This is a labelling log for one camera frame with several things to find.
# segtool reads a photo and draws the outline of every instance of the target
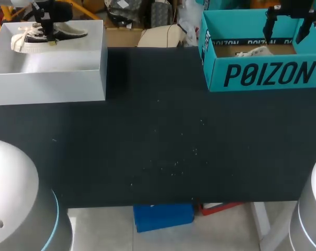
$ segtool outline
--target white cylinder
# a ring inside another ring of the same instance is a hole
[[[316,251],[316,164],[294,209],[289,237],[295,251]]]
[[[0,251],[68,251],[70,220],[32,160],[0,141]]]

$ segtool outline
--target plastic bag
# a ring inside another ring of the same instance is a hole
[[[190,46],[197,46],[197,31],[201,25],[202,12],[204,6],[195,0],[183,0],[183,4],[178,6],[178,24],[186,32],[186,43]]]

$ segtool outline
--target dark mat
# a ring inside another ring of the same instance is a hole
[[[67,207],[297,200],[316,88],[210,93],[197,48],[110,49],[106,102],[0,107]]]

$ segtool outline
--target blue box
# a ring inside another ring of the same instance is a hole
[[[218,56],[224,46],[265,45],[265,12],[265,9],[204,11],[199,53],[211,92],[316,87],[316,27],[312,25],[309,35],[296,44],[301,19],[279,16],[270,41],[276,48],[282,46],[283,52],[293,50],[296,54]]]
[[[194,210],[191,204],[133,206],[133,216],[140,233],[191,223]]]

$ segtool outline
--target shoelace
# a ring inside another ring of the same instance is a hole
[[[32,27],[19,27],[18,30],[24,30],[24,32],[22,33],[22,36],[17,38],[14,42],[14,45],[16,45],[16,42],[18,40],[21,39],[21,43],[20,43],[20,51],[25,43],[26,37],[27,35],[38,35],[38,34],[43,34],[42,31],[38,30],[40,28],[40,26],[38,25],[32,25]]]

